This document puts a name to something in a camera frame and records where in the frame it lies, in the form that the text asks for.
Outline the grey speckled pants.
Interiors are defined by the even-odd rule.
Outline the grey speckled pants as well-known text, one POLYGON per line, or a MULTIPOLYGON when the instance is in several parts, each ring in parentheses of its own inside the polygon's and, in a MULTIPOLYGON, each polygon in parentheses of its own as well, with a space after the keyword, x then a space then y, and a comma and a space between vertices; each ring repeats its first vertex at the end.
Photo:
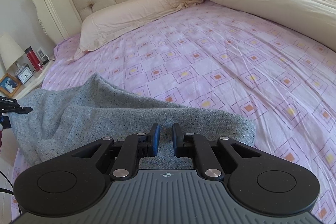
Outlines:
POLYGON ((142 169, 190 169, 192 161, 173 153, 171 128, 201 134, 209 140, 227 136, 247 145, 256 126, 223 110, 192 108, 122 90, 99 75, 82 86, 61 91, 37 89, 19 100, 28 114, 9 114, 11 128, 29 165, 36 165, 104 137, 115 141, 149 132, 159 124, 158 155, 140 161, 142 169))

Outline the small white alarm clock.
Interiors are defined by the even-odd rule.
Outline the small white alarm clock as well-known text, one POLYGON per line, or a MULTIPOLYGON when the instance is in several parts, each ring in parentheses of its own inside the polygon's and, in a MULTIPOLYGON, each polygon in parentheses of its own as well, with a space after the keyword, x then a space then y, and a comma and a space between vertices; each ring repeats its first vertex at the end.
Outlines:
POLYGON ((31 77, 33 77, 33 73, 28 65, 21 67, 17 73, 17 79, 20 80, 22 84, 25 84, 31 77))

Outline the white carved nightstand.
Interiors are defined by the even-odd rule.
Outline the white carved nightstand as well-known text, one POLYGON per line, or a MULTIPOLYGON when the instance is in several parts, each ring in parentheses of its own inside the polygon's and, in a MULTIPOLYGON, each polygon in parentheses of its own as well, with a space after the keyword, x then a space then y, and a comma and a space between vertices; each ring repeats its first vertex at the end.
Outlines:
POLYGON ((33 77, 31 77, 24 85, 22 85, 18 89, 13 98, 19 100, 29 94, 31 91, 40 88, 47 75, 47 72, 51 69, 54 62, 54 59, 51 59, 46 65, 42 67, 40 71, 35 72, 33 74, 33 77))

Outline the white table lamp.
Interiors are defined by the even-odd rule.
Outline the white table lamp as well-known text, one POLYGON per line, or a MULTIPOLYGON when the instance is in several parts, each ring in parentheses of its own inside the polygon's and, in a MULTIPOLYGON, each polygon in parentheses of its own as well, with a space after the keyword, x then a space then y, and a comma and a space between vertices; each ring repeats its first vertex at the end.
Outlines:
POLYGON ((25 54, 21 46, 8 33, 4 33, 1 36, 0 50, 5 69, 17 72, 21 67, 18 60, 25 54))

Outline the red thermos bottle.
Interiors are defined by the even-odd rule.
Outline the red thermos bottle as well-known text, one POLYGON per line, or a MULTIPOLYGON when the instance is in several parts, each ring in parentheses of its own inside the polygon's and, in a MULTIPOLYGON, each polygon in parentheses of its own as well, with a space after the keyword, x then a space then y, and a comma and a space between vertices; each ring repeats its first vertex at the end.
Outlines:
POLYGON ((38 72, 42 70, 41 62, 35 54, 31 46, 25 49, 25 54, 29 59, 30 63, 33 65, 34 69, 38 72))

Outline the small white charger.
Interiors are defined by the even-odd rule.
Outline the small white charger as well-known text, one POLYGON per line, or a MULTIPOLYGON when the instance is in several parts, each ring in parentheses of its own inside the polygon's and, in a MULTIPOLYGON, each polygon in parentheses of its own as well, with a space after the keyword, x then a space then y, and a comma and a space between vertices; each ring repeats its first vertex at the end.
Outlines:
POLYGON ((50 58, 47 55, 44 55, 42 57, 42 59, 43 59, 44 62, 49 62, 50 61, 50 58))

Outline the pink patterned bed sheet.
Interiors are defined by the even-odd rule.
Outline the pink patterned bed sheet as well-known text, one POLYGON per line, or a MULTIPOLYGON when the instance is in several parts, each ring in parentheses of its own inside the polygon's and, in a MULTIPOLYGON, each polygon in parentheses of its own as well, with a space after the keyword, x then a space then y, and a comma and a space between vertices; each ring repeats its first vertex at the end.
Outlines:
POLYGON ((206 1, 131 31, 72 63, 74 36, 54 50, 46 90, 93 74, 140 96, 242 115, 256 147, 313 171, 314 207, 335 222, 335 53, 295 31, 206 1))

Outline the beige embroidered pillow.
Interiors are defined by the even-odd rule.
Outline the beige embroidered pillow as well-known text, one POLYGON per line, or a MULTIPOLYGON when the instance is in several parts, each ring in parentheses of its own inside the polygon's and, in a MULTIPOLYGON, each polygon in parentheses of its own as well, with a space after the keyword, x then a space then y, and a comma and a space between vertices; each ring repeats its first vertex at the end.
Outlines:
POLYGON ((74 62, 112 40, 204 0, 127 0, 87 16, 82 25, 79 45, 68 61, 74 62))

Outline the wooden photo frame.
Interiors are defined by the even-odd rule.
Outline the wooden photo frame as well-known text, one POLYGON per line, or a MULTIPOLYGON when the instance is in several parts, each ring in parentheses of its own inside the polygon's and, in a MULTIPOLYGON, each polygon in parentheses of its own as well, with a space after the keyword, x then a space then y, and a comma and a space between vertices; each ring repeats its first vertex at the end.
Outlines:
POLYGON ((6 73, 0 80, 0 91, 5 94, 5 96, 12 98, 21 85, 20 80, 6 73))

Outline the white wall socket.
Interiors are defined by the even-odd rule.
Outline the white wall socket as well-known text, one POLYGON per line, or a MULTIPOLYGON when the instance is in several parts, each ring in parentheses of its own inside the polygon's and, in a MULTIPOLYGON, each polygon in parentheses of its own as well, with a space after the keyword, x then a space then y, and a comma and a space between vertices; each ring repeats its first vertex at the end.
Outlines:
POLYGON ((37 54, 38 54, 40 57, 43 57, 43 56, 45 55, 45 52, 44 52, 44 50, 43 50, 42 48, 39 48, 39 49, 37 50, 37 54))

